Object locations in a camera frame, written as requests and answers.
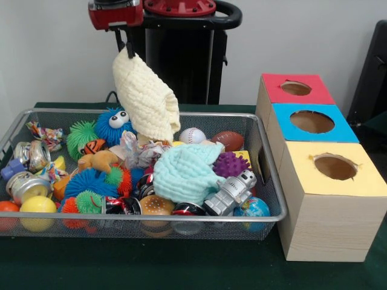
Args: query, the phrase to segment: brown football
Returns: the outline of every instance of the brown football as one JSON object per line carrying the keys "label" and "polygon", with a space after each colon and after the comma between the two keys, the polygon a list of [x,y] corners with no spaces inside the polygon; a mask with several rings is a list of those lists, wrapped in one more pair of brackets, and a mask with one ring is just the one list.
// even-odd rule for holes
{"label": "brown football", "polygon": [[244,138],[234,131],[223,131],[212,137],[211,142],[222,143],[226,151],[239,151],[243,146]]}

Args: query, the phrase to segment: googly eyes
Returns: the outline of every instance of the googly eyes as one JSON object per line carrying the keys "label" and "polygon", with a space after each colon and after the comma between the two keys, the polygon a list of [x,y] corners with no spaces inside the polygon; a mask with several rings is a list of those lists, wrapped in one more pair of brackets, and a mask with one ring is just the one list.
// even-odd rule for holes
{"label": "googly eyes", "polygon": [[85,154],[85,146],[79,145],[78,146],[78,152],[82,155]]}
{"label": "googly eyes", "polygon": [[113,129],[118,129],[118,128],[121,128],[128,121],[129,121],[128,113],[125,111],[120,111],[109,119],[109,125]]}

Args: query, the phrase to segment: green spiky ball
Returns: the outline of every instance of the green spiky ball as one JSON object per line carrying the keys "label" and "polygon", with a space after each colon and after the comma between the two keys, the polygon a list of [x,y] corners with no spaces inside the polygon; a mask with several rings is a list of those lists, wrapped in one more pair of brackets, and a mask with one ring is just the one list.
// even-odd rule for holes
{"label": "green spiky ball", "polygon": [[87,142],[98,139],[94,133],[95,125],[95,121],[80,121],[70,127],[70,134],[67,136],[67,151],[75,161],[82,157],[79,150],[83,149]]}
{"label": "green spiky ball", "polygon": [[101,213],[103,197],[91,190],[77,195],[76,204],[80,213]]}
{"label": "green spiky ball", "polygon": [[123,178],[123,172],[119,167],[112,167],[109,174],[106,175],[105,183],[119,187]]}

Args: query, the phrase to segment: silver robot toy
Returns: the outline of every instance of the silver robot toy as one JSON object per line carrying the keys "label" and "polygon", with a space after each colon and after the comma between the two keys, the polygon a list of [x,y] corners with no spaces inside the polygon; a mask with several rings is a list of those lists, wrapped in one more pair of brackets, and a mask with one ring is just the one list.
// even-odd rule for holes
{"label": "silver robot toy", "polygon": [[238,177],[228,177],[220,190],[204,201],[204,208],[211,216],[232,215],[234,208],[252,197],[249,191],[256,184],[253,172],[244,170]]}

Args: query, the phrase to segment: yellow towel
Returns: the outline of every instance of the yellow towel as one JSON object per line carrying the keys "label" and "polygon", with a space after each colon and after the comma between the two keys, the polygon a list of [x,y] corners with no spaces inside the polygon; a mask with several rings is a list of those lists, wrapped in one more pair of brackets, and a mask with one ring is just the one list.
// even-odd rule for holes
{"label": "yellow towel", "polygon": [[177,98],[136,54],[128,58],[122,49],[113,62],[113,76],[118,97],[128,112],[140,144],[149,140],[168,141],[180,130]]}

